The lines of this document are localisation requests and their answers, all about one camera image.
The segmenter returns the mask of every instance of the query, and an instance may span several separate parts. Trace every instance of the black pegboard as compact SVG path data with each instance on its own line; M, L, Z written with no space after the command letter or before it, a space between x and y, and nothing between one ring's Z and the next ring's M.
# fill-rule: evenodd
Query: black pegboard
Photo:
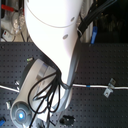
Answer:
M82 44L74 83L107 85L114 78L116 86L128 86L127 49L127 44ZM0 84L15 88L15 81L20 80L30 57L49 63L33 43L0 43ZM104 89L73 87L69 107L61 114L54 114L51 120L57 124L58 118L66 114L76 118L74 128L127 128L128 90L114 90L108 99L103 92ZM0 116L7 119L3 128L15 128L5 102L17 95L0 89Z

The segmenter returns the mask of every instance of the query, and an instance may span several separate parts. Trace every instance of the black cord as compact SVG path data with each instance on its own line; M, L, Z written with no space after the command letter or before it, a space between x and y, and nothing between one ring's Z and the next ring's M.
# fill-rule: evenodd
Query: black cord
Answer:
M83 22L80 23L78 29L83 34L87 29L88 25L99 16L106 8L114 4L117 0L107 0L100 7L96 8L94 11L89 11L88 15L83 19Z
M79 16L80 16L81 22L83 22L83 18L82 18L82 16L81 16L81 12L80 12Z
M21 31L21 36L22 36L22 39L23 39L23 41L25 42L25 39L24 39L24 36L23 36L23 33L22 33L22 31Z
M7 40L5 40L3 37L1 37L1 39L3 39L5 42L8 42Z
M54 76L54 75L56 75L56 76L55 76L55 78L53 79L53 81L50 82L42 91L40 91L40 92L33 98L34 100L42 99L41 103L39 104L38 108L37 108L36 111L35 111L35 110L32 108L32 106L31 106L31 104L30 104L30 101L29 101L29 98L30 98L30 95L31 95L32 90L33 90L40 82L42 82L43 80L45 80L45 79L47 79L47 78L49 78L49 77L52 77L52 76ZM48 88L49 88L49 90L48 90L48 92L46 93L45 96L43 96L43 97L37 97L37 96L39 96L42 92L44 92L44 91L45 91L46 89L48 89ZM58 103L57 103L56 108L54 109L54 111L52 111L52 110L51 110L52 102L53 102L53 99L54 99L54 94L55 94L55 92L56 92L57 89L58 89L58 93L59 93L59 94L58 94ZM41 112L39 112L39 109L40 109L41 105L43 104L44 100L47 101L47 106L45 107L44 110L42 110ZM36 115L45 112L47 109L48 109L47 127L49 127L49 123L50 123L50 113L56 112L57 109L59 108L59 104L60 104L60 83L59 83L59 80L58 80L57 73L55 72L55 73L53 73L53 74L51 74L51 75L49 75L49 76L46 76L46 77L42 78L41 80L39 80L37 83L35 83L35 84L33 85L33 87L32 87L32 88L30 89L30 91L29 91L29 94L28 94L28 105L29 105L29 107L31 108L31 110L34 112L34 116L33 116L33 118L32 118L32 121L31 121L31 123L30 123L29 128L31 128L31 126L32 126L32 124L33 124L33 122L34 122L34 120L35 120Z
M3 39L5 42L9 42L9 41L7 41L5 38L1 38L1 39ZM14 38L13 38L13 41L12 42L14 42L14 40L16 39L16 36L14 36Z

